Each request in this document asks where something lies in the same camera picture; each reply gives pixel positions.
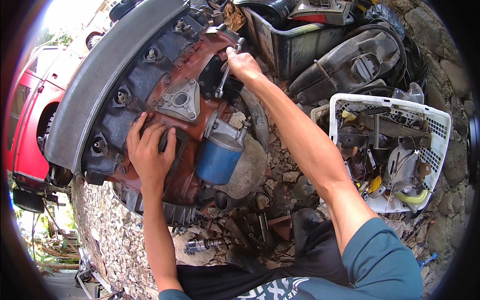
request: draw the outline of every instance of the white plastic crate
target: white plastic crate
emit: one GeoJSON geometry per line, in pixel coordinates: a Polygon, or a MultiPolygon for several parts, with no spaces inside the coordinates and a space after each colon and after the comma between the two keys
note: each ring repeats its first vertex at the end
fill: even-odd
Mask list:
{"type": "MultiPolygon", "coordinates": [[[[427,150],[422,148],[420,151],[420,159],[423,162],[429,163],[432,166],[432,173],[425,176],[424,188],[433,191],[437,180],[442,171],[445,156],[447,153],[448,141],[450,138],[451,119],[450,115],[444,111],[422,105],[410,101],[368,96],[368,95],[354,95],[354,94],[335,94],[330,98],[330,105],[324,105],[315,108],[311,112],[311,118],[314,122],[321,116],[330,114],[330,133],[329,136],[332,141],[337,143],[337,131],[339,120],[341,119],[342,111],[347,109],[350,111],[360,111],[366,108],[389,107],[393,109],[394,114],[384,113],[383,115],[392,119],[398,111],[402,111],[402,116],[407,118],[407,126],[415,122],[415,120],[427,120],[429,123],[428,130],[432,132],[432,148],[427,150]]],[[[422,204],[417,209],[423,209],[430,197],[431,193],[427,195],[422,204]]],[[[385,206],[387,198],[383,195],[372,199],[369,198],[366,202],[368,206],[377,213],[396,213],[409,211],[407,204],[395,197],[392,202],[385,206]]]]}

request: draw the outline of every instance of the teal shirt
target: teal shirt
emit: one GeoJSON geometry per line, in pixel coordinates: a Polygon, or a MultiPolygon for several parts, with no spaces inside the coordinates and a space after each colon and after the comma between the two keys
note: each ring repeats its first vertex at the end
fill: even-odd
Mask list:
{"type": "MultiPolygon", "coordinates": [[[[288,277],[262,284],[234,299],[421,299],[422,279],[412,251],[380,218],[373,218],[360,227],[348,242],[342,262],[354,288],[323,278],[288,277]]],[[[158,298],[190,299],[176,289],[164,290],[158,298]]]]}

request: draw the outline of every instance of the black shoe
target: black shoe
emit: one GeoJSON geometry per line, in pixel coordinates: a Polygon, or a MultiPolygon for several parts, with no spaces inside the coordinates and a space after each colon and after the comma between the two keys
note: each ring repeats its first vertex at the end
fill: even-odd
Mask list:
{"type": "Polygon", "coordinates": [[[311,232],[320,219],[311,208],[301,208],[292,215],[293,241],[295,242],[295,256],[303,249],[309,232],[311,232]]]}
{"type": "Polygon", "coordinates": [[[228,250],[227,263],[237,265],[250,273],[268,270],[265,265],[257,261],[255,257],[240,247],[233,247],[228,250]]]}

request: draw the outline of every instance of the wrench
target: wrench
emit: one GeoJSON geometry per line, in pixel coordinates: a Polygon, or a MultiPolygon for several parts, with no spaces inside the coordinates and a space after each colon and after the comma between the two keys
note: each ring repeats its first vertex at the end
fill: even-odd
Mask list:
{"type": "MultiPolygon", "coordinates": [[[[241,37],[239,38],[238,43],[236,43],[235,46],[233,46],[233,50],[235,51],[235,53],[238,53],[241,50],[241,45],[243,44],[244,41],[245,41],[245,38],[241,37]]],[[[227,66],[225,73],[223,73],[222,81],[220,82],[220,85],[215,90],[215,98],[221,98],[223,96],[223,85],[227,80],[229,72],[230,72],[230,67],[227,66]]]]}

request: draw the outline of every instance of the clear plastic bottle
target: clear plastic bottle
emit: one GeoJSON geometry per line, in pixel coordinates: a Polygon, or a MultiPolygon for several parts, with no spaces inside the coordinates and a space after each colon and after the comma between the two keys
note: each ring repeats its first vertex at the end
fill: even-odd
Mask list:
{"type": "Polygon", "coordinates": [[[299,178],[299,181],[293,186],[292,196],[296,200],[304,200],[315,191],[312,183],[305,175],[299,178]]]}

